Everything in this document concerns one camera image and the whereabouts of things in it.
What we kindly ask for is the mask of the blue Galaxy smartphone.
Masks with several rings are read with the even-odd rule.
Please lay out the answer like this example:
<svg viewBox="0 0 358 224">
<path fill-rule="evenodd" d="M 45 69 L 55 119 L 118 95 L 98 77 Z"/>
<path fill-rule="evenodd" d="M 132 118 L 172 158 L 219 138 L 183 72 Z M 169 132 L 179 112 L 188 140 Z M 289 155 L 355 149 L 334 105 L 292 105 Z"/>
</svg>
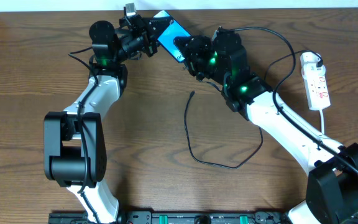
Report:
<svg viewBox="0 0 358 224">
<path fill-rule="evenodd" d="M 184 57 L 179 51 L 177 46 L 174 44 L 174 39 L 176 37 L 190 37 L 191 34 L 185 30 L 176 20 L 165 29 L 162 35 L 158 38 L 160 44 L 164 49 L 178 62 L 182 63 Z"/>
</svg>

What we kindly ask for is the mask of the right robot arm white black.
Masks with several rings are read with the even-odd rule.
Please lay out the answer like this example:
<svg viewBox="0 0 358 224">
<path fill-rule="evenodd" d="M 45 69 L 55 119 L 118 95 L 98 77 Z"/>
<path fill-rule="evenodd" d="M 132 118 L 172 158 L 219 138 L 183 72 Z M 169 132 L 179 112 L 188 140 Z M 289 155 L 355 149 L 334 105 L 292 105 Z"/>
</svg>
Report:
<svg viewBox="0 0 358 224">
<path fill-rule="evenodd" d="M 238 29 L 173 42 L 192 76 L 218 82 L 228 107 L 269 133 L 307 174 L 306 198 L 287 212 L 288 223 L 345 223 L 358 213 L 358 144 L 342 145 L 289 108 L 251 71 Z"/>
</svg>

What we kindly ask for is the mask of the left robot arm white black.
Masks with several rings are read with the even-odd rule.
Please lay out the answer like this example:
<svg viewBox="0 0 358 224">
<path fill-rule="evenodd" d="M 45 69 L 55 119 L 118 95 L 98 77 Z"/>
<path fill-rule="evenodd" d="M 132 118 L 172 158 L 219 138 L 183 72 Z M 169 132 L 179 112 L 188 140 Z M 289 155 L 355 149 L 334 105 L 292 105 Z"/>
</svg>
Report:
<svg viewBox="0 0 358 224">
<path fill-rule="evenodd" d="M 154 17 L 125 15 L 118 28 L 108 21 L 90 27 L 94 54 L 85 63 L 88 86 L 70 106 L 44 118 L 45 175 L 75 194 L 85 211 L 54 212 L 49 223 L 126 223 L 104 179 L 107 153 L 102 120 L 126 87 L 124 62 L 156 54 L 158 38 L 172 23 L 173 18 L 160 11 Z"/>
</svg>

